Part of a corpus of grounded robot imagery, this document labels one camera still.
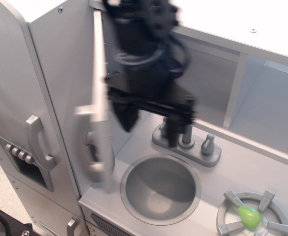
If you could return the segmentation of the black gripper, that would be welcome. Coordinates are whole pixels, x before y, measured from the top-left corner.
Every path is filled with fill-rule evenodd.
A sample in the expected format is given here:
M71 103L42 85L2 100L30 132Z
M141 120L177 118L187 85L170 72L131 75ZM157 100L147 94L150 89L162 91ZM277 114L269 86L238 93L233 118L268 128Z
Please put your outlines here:
M169 69L162 63L146 68L126 68L124 73L105 77L108 96L120 125L126 132L135 126L139 110L167 118L166 137L168 146L175 148L183 125L191 124L195 117L195 97L179 86Z

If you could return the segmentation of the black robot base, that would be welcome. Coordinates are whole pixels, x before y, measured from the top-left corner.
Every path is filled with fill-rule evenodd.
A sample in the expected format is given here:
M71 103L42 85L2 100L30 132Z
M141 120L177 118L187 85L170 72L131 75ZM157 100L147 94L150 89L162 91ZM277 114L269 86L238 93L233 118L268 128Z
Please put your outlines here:
M32 224L23 224L0 210L0 236L39 236Z

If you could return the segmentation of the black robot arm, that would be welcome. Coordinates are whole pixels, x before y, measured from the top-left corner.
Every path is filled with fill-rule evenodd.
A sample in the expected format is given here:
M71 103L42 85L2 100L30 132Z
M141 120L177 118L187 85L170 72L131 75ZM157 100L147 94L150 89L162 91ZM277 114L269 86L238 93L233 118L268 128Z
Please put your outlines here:
M141 110L166 118L165 137L170 148L178 145L194 118L195 98L176 83L191 56L172 29L178 25L177 7L167 0L105 0L115 28L114 60L120 74L105 78L116 117L130 131Z

